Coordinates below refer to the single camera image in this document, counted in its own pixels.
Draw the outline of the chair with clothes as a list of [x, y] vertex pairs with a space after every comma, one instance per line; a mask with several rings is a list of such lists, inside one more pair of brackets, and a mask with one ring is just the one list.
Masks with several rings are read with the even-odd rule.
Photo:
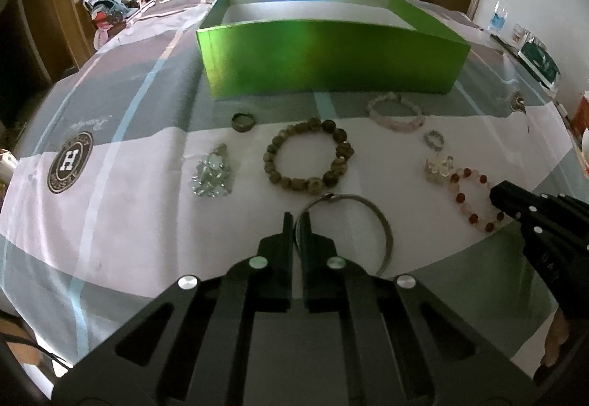
[[139, 10], [137, 0], [82, 0], [95, 27], [93, 47], [100, 50], [111, 37], [115, 27], [125, 27], [126, 21]]

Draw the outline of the crystal pendant cluster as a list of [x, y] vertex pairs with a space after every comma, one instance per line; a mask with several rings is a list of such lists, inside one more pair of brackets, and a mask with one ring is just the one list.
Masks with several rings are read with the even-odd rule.
[[224, 197], [232, 192], [233, 171], [226, 144], [219, 144], [203, 157], [192, 176], [192, 189], [200, 197]]

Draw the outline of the green book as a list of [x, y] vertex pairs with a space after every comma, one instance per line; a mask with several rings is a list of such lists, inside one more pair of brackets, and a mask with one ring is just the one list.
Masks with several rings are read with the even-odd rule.
[[560, 69], [542, 46], [535, 42], [526, 42], [519, 50], [518, 58], [545, 88], [552, 92], [558, 90]]

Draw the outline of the plaid bed sheet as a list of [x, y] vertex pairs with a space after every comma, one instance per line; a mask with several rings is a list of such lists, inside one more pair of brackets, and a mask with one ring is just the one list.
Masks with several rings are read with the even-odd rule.
[[[412, 274], [514, 355], [555, 308], [490, 190], [588, 198], [556, 106], [464, 19], [451, 91], [213, 98], [197, 31], [211, 7], [171, 4], [58, 82], [20, 144], [1, 209], [1, 287], [53, 351], [77, 362], [175, 280], [225, 274], [286, 213], [383, 278]], [[520, 92], [526, 113], [509, 99]], [[226, 144], [228, 196], [192, 176]], [[428, 158], [451, 155], [448, 182]]]

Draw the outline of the clear crystal charm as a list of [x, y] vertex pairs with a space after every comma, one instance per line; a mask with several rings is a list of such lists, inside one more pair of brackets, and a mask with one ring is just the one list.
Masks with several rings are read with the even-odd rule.
[[454, 158], [451, 155], [428, 158], [425, 161], [424, 173], [428, 182], [448, 182], [454, 174]]

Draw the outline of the plastic water bottle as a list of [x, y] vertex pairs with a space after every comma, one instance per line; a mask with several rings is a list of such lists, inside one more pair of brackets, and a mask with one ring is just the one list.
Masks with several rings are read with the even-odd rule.
[[499, 0], [494, 7], [492, 17], [489, 21], [487, 31], [498, 35], [503, 29], [509, 10], [510, 0]]

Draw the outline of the green cardboard box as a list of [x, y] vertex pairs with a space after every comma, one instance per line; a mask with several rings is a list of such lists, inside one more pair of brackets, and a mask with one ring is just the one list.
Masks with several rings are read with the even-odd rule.
[[451, 91], [471, 50], [407, 0], [216, 0], [197, 41], [214, 99]]

